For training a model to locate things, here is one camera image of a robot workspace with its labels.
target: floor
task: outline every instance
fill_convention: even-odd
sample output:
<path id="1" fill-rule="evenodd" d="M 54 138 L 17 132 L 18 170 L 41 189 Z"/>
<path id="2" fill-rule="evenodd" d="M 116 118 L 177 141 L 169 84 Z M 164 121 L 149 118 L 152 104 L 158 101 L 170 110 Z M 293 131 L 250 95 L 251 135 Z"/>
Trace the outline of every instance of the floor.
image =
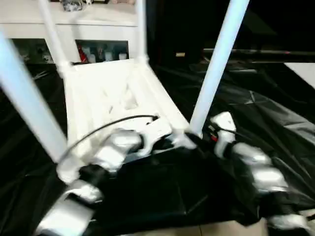
<path id="1" fill-rule="evenodd" d="M 244 227 L 236 221 L 137 233 L 136 236 L 267 236 L 265 221 Z"/>

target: white shelf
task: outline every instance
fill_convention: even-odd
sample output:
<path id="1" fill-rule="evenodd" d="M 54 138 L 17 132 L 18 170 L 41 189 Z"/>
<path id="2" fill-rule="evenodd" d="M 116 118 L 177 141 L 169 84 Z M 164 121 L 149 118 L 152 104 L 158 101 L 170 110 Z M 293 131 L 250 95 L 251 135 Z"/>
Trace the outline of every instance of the white shelf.
<path id="1" fill-rule="evenodd" d="M 65 12 L 59 2 L 49 3 L 58 25 L 136 26 L 134 5 L 84 4 L 82 11 Z M 3 0 L 0 6 L 0 24 L 43 24 L 37 0 Z"/>

